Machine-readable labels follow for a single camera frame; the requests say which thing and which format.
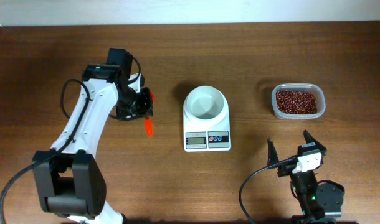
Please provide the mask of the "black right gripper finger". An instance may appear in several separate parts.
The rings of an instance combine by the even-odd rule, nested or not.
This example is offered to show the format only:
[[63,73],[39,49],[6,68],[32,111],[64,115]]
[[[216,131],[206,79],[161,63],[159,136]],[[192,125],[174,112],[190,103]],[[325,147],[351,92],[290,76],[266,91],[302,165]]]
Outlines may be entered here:
[[274,143],[270,138],[267,139],[267,146],[268,146],[267,166],[270,168],[276,168],[277,164],[279,163],[279,159],[278,159],[278,154],[275,149]]
[[305,142],[307,144],[309,144],[309,143],[316,143],[315,138],[307,130],[303,131],[303,137],[305,138]]

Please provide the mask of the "orange measuring scoop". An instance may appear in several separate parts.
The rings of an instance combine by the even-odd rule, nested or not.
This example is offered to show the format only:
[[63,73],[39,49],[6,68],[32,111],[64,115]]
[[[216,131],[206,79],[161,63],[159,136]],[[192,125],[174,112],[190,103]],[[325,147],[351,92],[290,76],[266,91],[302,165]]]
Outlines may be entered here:
[[152,122],[151,117],[153,116],[153,105],[155,103],[155,96],[152,92],[150,93],[150,100],[151,100],[150,105],[144,117],[144,122],[145,122],[146,134],[149,138],[152,138],[153,137],[153,122]]

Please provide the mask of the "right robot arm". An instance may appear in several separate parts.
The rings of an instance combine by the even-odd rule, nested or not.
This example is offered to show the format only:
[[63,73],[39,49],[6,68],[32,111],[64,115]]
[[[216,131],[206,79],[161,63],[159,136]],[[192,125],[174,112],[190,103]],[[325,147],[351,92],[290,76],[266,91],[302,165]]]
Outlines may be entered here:
[[279,177],[290,177],[293,196],[298,200],[301,215],[291,217],[292,223],[336,223],[342,216],[344,187],[331,180],[316,179],[315,170],[323,165],[327,149],[308,131],[304,130],[306,143],[298,146],[297,154],[280,161],[272,140],[267,140],[270,169],[277,169]]

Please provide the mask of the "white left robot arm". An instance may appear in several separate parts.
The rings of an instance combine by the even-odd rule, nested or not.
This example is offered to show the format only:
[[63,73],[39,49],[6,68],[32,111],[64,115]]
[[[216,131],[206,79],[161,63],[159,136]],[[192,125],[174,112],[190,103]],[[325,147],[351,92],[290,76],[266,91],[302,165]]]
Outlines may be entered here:
[[32,159],[41,209],[78,223],[125,223],[126,216],[106,200],[107,186],[95,161],[105,123],[142,118],[153,136],[155,98],[144,77],[119,65],[89,65],[83,72],[81,94],[69,121],[49,151]]

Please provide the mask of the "white bowl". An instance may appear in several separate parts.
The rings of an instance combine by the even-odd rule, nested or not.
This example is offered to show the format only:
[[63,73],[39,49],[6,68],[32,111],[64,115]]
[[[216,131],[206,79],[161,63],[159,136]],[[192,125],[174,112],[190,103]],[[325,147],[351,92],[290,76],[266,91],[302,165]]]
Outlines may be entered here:
[[200,123],[219,123],[228,114],[228,109],[225,96],[212,86],[193,89],[183,104],[185,117]]

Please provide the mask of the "white kitchen scale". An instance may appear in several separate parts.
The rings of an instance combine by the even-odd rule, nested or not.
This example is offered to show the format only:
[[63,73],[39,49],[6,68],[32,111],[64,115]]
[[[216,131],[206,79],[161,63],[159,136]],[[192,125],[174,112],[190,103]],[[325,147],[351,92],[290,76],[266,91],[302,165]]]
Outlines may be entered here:
[[228,114],[219,123],[192,122],[183,110],[184,150],[187,152],[228,151],[231,149]]

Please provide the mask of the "red beans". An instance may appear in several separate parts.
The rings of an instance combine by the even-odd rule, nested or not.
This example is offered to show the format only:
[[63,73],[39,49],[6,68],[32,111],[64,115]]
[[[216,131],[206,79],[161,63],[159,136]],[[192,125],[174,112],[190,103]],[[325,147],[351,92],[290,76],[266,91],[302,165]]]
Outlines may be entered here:
[[282,90],[276,94],[278,109],[286,114],[316,114],[317,102],[314,94],[305,91]]

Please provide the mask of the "clear plastic container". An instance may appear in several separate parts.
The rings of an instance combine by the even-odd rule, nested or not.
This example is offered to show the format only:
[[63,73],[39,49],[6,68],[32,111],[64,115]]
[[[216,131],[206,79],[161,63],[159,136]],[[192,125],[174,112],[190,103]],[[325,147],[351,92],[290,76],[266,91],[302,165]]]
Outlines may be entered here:
[[274,115],[279,119],[316,119],[326,110],[323,90],[310,83],[286,83],[271,94]]

